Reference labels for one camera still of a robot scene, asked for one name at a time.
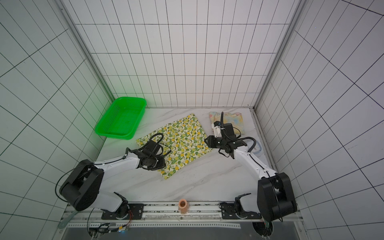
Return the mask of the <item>pastel floral skirt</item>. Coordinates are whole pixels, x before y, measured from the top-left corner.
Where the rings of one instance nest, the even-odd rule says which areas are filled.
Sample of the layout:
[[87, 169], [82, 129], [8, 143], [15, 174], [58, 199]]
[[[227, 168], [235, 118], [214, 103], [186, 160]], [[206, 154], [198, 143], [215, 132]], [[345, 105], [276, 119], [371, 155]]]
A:
[[[209, 112], [209, 117], [211, 124], [213, 125], [215, 122], [221, 122], [221, 113], [219, 112]], [[244, 130], [244, 121], [241, 113], [224, 113], [223, 123], [230, 123], [235, 128], [235, 133], [237, 135], [245, 134]]]

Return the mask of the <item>green lemon print skirt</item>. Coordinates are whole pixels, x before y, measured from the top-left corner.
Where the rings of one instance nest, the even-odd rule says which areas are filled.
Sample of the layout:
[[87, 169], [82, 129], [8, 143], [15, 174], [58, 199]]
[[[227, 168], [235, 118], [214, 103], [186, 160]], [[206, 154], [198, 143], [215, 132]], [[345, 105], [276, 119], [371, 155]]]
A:
[[166, 180], [194, 160], [212, 151], [205, 144], [204, 140], [207, 135], [193, 113], [137, 139], [136, 143], [142, 147], [150, 137], [158, 133], [164, 135], [161, 141], [162, 147], [166, 152], [171, 151], [165, 156], [166, 166], [158, 170]]

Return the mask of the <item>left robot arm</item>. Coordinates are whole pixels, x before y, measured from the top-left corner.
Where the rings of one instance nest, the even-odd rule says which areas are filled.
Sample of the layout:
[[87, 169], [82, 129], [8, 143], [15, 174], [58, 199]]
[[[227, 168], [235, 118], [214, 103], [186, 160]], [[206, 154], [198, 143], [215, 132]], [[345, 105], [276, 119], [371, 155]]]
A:
[[139, 149], [126, 148], [120, 157], [100, 162], [83, 160], [68, 173], [59, 188], [59, 196], [78, 212], [92, 207], [123, 220], [129, 216], [128, 200], [117, 192], [102, 190], [103, 182], [130, 170], [160, 170], [166, 166], [165, 158], [170, 153], [172, 150], [164, 152], [160, 142], [150, 140]]

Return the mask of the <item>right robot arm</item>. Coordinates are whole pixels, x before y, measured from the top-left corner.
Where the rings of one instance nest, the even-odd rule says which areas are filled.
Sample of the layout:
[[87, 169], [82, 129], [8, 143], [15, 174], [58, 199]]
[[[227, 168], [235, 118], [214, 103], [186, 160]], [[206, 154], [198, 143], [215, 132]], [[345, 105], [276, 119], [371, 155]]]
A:
[[233, 203], [220, 203], [223, 219], [263, 219], [272, 222], [297, 212], [289, 176], [271, 169], [253, 153], [258, 144], [256, 139], [237, 136], [230, 123], [216, 121], [213, 130], [214, 134], [204, 140], [206, 145], [241, 163], [258, 183], [256, 194], [242, 194]]

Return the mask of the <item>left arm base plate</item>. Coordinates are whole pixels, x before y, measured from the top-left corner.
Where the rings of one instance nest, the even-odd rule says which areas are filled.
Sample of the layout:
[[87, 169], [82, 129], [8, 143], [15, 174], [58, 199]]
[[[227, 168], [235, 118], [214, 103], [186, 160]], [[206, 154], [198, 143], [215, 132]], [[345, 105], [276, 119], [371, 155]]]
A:
[[144, 204], [123, 203], [115, 212], [103, 211], [102, 220], [141, 220]]

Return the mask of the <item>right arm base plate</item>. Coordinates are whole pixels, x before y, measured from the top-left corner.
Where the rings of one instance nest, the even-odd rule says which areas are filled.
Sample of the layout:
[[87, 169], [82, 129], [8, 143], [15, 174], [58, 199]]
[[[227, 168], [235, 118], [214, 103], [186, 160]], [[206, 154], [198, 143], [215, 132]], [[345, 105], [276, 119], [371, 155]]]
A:
[[246, 212], [237, 207], [238, 204], [222, 202], [219, 204], [224, 220], [260, 220], [262, 216], [256, 212]]

